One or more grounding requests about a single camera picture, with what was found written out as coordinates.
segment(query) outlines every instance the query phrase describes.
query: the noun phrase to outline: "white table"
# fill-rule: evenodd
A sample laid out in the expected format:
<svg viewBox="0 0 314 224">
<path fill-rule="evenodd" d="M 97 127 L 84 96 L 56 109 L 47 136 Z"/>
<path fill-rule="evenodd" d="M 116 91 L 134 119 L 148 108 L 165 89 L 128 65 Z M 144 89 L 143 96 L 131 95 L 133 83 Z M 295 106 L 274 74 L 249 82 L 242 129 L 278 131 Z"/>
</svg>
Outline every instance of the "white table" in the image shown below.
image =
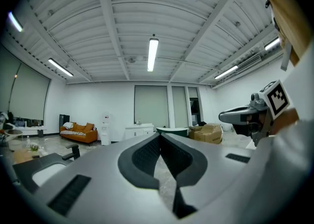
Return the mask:
<svg viewBox="0 0 314 224">
<path fill-rule="evenodd" d="M 37 135 L 38 130 L 47 130 L 45 126 L 35 126 L 35 127 L 15 127 L 15 130 L 23 132 L 23 135 Z"/>
<path fill-rule="evenodd" d="M 8 144 L 8 147 L 11 151 L 16 151 L 22 148 L 22 141 L 16 140 L 18 136 L 22 136 L 23 138 L 23 132 L 19 130 L 5 130 L 4 134 L 7 135 L 5 138 L 5 141 Z"/>
</svg>

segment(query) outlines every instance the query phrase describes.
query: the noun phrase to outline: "white cabinet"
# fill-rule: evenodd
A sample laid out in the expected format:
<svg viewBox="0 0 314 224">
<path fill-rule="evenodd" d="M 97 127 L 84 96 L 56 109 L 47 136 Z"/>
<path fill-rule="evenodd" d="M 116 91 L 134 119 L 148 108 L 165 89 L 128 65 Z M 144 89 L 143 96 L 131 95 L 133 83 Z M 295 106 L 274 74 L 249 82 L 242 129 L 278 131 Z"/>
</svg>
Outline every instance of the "white cabinet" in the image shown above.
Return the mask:
<svg viewBox="0 0 314 224">
<path fill-rule="evenodd" d="M 131 139 L 135 137 L 135 131 L 126 131 L 126 139 Z"/>
<path fill-rule="evenodd" d="M 142 135 L 153 133 L 154 126 L 152 124 L 133 125 L 126 127 L 126 140 Z"/>
</svg>

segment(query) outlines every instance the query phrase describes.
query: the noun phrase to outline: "roller shade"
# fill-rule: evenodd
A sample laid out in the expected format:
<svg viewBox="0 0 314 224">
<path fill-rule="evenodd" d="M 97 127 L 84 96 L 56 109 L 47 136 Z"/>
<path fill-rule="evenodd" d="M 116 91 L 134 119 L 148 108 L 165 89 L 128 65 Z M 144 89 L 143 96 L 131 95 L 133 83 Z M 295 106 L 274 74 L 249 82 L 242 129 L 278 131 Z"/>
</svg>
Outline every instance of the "roller shade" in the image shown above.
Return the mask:
<svg viewBox="0 0 314 224">
<path fill-rule="evenodd" d="M 184 87 L 172 87 L 176 128 L 188 127 Z"/>
<path fill-rule="evenodd" d="M 10 111 L 15 117 L 44 120 L 45 99 L 50 80 L 23 65 L 14 82 Z"/>
<path fill-rule="evenodd" d="M 167 87 L 135 86 L 134 119 L 169 127 Z"/>
<path fill-rule="evenodd" d="M 7 113 L 16 75 L 21 63 L 9 51 L 0 46 L 0 112 Z"/>
</svg>

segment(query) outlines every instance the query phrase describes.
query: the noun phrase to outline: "box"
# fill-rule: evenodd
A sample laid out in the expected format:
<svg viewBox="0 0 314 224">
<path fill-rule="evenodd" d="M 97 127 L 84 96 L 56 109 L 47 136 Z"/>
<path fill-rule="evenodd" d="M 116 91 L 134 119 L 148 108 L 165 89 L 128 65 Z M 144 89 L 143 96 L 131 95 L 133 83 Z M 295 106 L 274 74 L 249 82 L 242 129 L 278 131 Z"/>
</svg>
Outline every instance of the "box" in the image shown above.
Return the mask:
<svg viewBox="0 0 314 224">
<path fill-rule="evenodd" d="M 222 141 L 222 130 L 220 124 L 206 124 L 200 131 L 194 132 L 197 141 L 220 144 Z"/>
<path fill-rule="evenodd" d="M 192 127 L 189 127 L 188 137 L 190 139 L 195 140 L 194 133 L 200 131 L 201 129 L 202 129 L 202 126 L 192 126 Z"/>
</svg>

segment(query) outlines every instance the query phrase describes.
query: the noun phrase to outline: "vent grille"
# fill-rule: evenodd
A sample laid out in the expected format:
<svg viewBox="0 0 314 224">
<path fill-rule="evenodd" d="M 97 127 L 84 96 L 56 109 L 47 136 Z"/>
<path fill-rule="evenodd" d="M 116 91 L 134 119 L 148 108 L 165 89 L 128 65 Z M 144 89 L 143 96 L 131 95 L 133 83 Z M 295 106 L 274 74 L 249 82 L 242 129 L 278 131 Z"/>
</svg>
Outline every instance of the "vent grille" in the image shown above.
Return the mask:
<svg viewBox="0 0 314 224">
<path fill-rule="evenodd" d="M 237 73 L 240 73 L 240 72 L 248 69 L 253 64 L 256 64 L 256 63 L 261 62 L 261 61 L 262 61 L 261 56 L 260 55 L 256 55 L 256 56 L 254 56 L 252 58 L 247 59 L 243 63 L 239 64 L 238 68 L 235 71 Z"/>
<path fill-rule="evenodd" d="M 226 156 L 226 158 L 233 159 L 233 160 L 236 160 L 236 161 L 239 161 L 239 162 L 242 162 L 242 163 L 248 163 L 250 161 L 249 157 L 244 157 L 244 156 L 236 155 L 236 154 L 233 154 L 233 153 L 229 153 Z"/>
<path fill-rule="evenodd" d="M 49 207 L 57 213 L 65 216 L 84 188 L 90 181 L 90 177 L 77 175 L 49 204 Z"/>
</svg>

